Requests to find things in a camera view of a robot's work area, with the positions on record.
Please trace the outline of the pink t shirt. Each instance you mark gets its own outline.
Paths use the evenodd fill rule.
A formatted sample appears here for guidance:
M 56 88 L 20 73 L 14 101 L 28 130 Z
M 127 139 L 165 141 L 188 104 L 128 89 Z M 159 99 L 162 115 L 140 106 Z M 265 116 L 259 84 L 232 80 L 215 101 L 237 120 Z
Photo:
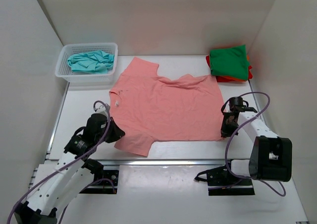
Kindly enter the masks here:
M 154 142 L 220 140 L 223 97 L 216 78 L 171 80 L 158 69 L 135 57 L 111 88 L 110 114 L 125 132 L 115 148 L 145 157 Z

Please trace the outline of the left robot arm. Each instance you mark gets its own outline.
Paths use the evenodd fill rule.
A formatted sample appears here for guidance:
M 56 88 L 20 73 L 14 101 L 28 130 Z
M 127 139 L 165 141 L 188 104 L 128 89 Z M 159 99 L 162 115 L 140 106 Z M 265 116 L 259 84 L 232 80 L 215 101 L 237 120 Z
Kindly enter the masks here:
M 78 128 L 64 147 L 54 171 L 34 184 L 14 205 L 10 216 L 19 224 L 58 224 L 66 207 L 87 187 L 104 180 L 104 166 L 90 158 L 103 142 L 121 139 L 121 130 L 110 106 L 94 102 L 94 113 L 85 126 Z

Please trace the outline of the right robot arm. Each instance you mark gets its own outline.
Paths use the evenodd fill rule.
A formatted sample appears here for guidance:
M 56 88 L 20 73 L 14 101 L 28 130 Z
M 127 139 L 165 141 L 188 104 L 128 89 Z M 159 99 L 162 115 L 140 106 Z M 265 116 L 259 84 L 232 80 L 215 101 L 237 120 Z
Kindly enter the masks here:
M 221 107 L 222 138 L 229 138 L 225 148 L 222 180 L 234 184 L 239 179 L 288 182 L 292 176 L 292 142 L 279 137 L 259 119 L 260 113 L 241 96 L 228 99 Z M 243 129 L 253 141 L 248 160 L 228 160 L 231 141 Z

